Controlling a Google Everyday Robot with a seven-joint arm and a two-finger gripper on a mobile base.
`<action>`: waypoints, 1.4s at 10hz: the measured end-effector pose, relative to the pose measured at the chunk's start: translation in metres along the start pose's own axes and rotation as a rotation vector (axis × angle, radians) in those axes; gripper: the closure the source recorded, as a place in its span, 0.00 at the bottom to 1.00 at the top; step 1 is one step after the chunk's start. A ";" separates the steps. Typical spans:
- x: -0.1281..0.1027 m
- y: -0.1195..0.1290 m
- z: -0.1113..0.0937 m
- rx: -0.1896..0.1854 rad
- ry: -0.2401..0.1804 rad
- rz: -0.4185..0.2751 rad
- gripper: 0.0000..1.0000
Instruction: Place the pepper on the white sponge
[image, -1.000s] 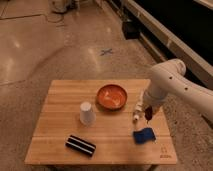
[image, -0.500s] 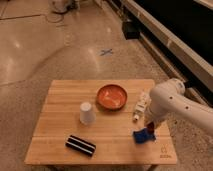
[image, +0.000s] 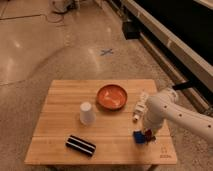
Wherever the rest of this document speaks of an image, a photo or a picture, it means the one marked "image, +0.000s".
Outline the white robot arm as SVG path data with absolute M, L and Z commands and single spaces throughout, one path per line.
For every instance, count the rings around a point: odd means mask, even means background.
M 171 88 L 150 95 L 145 102 L 144 128 L 157 132 L 167 119 L 213 144 L 213 118 L 177 105 L 177 100 L 178 94 Z

